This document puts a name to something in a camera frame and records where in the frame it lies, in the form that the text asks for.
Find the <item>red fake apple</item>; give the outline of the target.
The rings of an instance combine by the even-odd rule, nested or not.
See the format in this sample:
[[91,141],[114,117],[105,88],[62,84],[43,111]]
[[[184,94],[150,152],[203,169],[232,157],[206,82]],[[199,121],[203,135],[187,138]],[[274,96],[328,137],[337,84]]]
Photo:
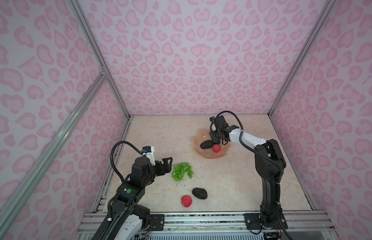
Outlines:
[[219,153],[221,151],[221,146],[220,145],[213,145],[212,151],[214,153]]
[[182,196],[181,203],[184,208],[189,208],[192,205],[192,198],[189,195]]

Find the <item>green fake grape bunch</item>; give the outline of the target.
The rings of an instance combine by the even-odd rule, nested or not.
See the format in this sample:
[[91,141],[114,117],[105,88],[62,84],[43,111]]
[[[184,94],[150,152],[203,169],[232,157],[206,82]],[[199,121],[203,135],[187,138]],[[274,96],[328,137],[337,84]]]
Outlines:
[[194,172],[189,163],[180,163],[176,165],[172,172],[172,178],[177,182],[183,181],[185,177],[192,179],[193,175]]

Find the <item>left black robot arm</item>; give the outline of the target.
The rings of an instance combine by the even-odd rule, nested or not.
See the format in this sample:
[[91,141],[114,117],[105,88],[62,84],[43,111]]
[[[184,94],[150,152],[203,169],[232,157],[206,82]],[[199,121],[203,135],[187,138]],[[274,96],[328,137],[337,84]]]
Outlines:
[[148,230],[150,209],[139,205],[145,188],[158,176],[172,170],[173,158],[155,161],[152,165],[147,157],[139,157],[132,166],[132,172],[118,187],[108,204],[108,213],[93,236],[94,240],[131,240],[140,230]]

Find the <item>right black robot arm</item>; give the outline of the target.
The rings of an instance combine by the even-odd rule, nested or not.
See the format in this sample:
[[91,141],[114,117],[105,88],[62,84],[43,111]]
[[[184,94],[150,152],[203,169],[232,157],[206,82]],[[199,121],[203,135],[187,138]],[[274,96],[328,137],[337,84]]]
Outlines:
[[287,223],[280,204],[280,183],[286,161],[278,142],[245,132],[240,119],[231,111],[223,111],[209,120],[209,135],[214,144],[236,143],[254,154],[255,169],[262,181],[258,224],[263,229],[280,227],[286,230]]

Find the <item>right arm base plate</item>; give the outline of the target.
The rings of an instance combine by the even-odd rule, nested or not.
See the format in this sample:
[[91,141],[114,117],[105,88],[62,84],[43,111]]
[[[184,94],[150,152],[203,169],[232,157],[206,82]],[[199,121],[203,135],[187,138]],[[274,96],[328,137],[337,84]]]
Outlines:
[[265,230],[287,230],[287,221],[284,215],[267,215],[266,213],[247,213],[244,214],[244,221],[247,230],[253,234],[259,235]]

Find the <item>dark fake avocado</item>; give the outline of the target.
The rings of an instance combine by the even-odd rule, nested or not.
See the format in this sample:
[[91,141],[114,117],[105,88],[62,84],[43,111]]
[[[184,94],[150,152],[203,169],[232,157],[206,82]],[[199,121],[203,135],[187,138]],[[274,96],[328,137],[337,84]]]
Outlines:
[[206,200],[208,198],[208,193],[203,188],[194,188],[192,194],[200,200]]
[[206,140],[200,144],[200,148],[203,150],[211,149],[213,147],[214,143],[212,140]]

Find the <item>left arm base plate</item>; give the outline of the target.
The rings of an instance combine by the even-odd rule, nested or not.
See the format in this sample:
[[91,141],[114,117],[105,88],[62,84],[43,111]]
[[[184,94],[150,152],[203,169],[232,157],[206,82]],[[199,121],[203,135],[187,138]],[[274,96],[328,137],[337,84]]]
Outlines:
[[144,217],[142,230],[159,232],[164,230],[165,215],[164,214],[149,214]]

